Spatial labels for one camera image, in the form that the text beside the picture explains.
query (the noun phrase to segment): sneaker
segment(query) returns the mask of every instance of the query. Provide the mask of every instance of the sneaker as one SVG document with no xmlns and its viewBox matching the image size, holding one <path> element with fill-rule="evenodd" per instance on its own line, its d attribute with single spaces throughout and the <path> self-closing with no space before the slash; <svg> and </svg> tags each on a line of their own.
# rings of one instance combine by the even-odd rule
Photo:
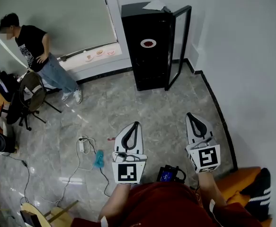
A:
<svg viewBox="0 0 276 227">
<path fill-rule="evenodd" d="M 64 102 L 66 99 L 68 99 L 68 97 L 70 96 L 71 93 L 63 93 L 63 96 L 62 96 L 62 102 Z"/>
<path fill-rule="evenodd" d="M 73 96 L 76 98 L 77 104 L 80 104 L 82 102 L 83 97 L 81 89 L 74 91 Z"/>
</svg>

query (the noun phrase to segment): paper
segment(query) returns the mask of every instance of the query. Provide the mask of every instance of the paper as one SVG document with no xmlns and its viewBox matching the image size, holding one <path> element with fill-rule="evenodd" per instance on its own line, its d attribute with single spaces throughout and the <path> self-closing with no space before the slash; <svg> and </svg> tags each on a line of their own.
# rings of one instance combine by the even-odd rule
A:
<svg viewBox="0 0 276 227">
<path fill-rule="evenodd" d="M 162 8 L 164 8 L 165 6 L 166 5 L 163 2 L 160 2 L 159 0 L 154 0 L 147 4 L 143 9 L 161 11 Z"/>
</svg>

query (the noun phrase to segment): black t-shirt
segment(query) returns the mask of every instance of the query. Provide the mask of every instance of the black t-shirt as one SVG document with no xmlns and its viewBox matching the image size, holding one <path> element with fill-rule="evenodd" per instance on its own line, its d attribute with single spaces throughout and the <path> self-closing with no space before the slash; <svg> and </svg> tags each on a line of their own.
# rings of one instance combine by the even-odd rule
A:
<svg viewBox="0 0 276 227">
<path fill-rule="evenodd" d="M 45 34 L 46 32 L 35 26 L 23 25 L 19 37 L 16 38 L 16 43 L 27 60 L 28 66 L 35 72 L 40 71 L 48 62 L 48 58 L 40 64 L 36 60 L 38 56 L 44 53 L 42 39 Z"/>
</svg>

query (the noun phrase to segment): white plate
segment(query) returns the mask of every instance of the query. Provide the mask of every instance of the white plate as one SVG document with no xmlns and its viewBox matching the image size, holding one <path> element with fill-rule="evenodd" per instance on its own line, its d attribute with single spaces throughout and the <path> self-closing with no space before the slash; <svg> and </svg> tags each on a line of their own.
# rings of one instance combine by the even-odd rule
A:
<svg viewBox="0 0 276 227">
<path fill-rule="evenodd" d="M 87 56 L 86 56 L 86 60 L 85 60 L 87 62 L 91 61 L 94 58 L 94 55 L 90 55 L 90 58 L 87 58 Z"/>
<path fill-rule="evenodd" d="M 111 55 L 114 55 L 114 54 L 115 54 L 115 51 L 114 51 L 114 50 L 111 50 L 111 51 L 106 52 L 106 55 L 108 55 L 108 56 L 111 56 Z"/>
<path fill-rule="evenodd" d="M 152 45 L 151 46 L 146 46 L 144 43 L 145 42 L 152 42 Z M 145 40 L 142 40 L 140 45 L 144 48 L 152 48 L 152 47 L 155 47 L 157 44 L 157 42 L 155 40 L 152 40 L 152 39 L 145 39 Z"/>
<path fill-rule="evenodd" d="M 101 55 L 103 55 L 103 54 L 104 54 L 104 51 L 105 51 L 104 49 L 98 49 L 98 50 L 96 51 L 96 56 L 101 56 Z"/>
</svg>

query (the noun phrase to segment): black baseboard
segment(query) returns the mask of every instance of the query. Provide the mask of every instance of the black baseboard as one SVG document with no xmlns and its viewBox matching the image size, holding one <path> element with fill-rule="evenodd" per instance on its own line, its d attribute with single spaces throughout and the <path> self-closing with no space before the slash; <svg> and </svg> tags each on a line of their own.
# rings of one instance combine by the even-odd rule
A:
<svg viewBox="0 0 276 227">
<path fill-rule="evenodd" d="M 109 77 L 109 76 L 112 76 L 112 75 L 132 71 L 132 70 L 133 70 L 132 67 L 127 67 L 127 68 L 123 68 L 123 69 L 119 69 L 119 70 L 113 70 L 113 71 L 105 72 L 105 73 L 95 75 L 95 76 L 92 76 L 92 77 L 89 77 L 89 78 L 81 79 L 81 80 L 77 81 L 77 83 L 78 83 L 78 85 L 80 85 L 80 84 L 83 84 L 85 82 L 93 81 L 93 80 L 96 80 L 96 79 L 99 79 L 99 78 Z M 60 90 L 61 89 L 59 89 L 59 88 L 51 89 L 47 92 L 47 94 L 56 93 L 56 92 L 59 92 Z"/>
<path fill-rule="evenodd" d="M 214 101 L 214 105 L 218 111 L 218 114 L 219 114 L 219 117 L 221 119 L 221 122 L 222 122 L 222 126 L 224 128 L 224 131 L 225 131 L 225 135 L 226 135 L 226 139 L 227 139 L 227 142 L 228 142 L 228 145 L 229 145 L 229 150 L 231 152 L 231 159 L 232 159 L 232 164 L 233 164 L 233 170 L 232 171 L 237 171 L 238 170 L 238 164 L 237 164 L 237 158 L 236 158 L 236 154 L 234 152 L 234 148 L 233 148 L 233 143 L 232 143 L 232 140 L 231 140 L 231 135 L 229 134 L 229 131 L 228 131 L 228 127 L 227 127 L 227 124 L 225 122 L 225 119 L 224 119 L 224 116 L 223 116 L 223 113 L 221 111 L 221 108 L 219 106 L 219 103 L 217 101 L 217 98 L 215 97 L 214 95 L 214 92 L 212 90 L 212 88 L 210 87 L 207 79 L 206 79 L 206 76 L 204 75 L 203 71 L 202 70 L 194 70 L 192 65 L 190 64 L 188 58 L 185 58 L 184 59 L 184 62 L 186 62 L 186 64 L 188 65 L 191 73 L 195 74 L 195 75 L 201 75 L 204 83 L 206 84 L 206 87 L 210 93 L 210 96 L 212 97 L 213 101 Z"/>
</svg>

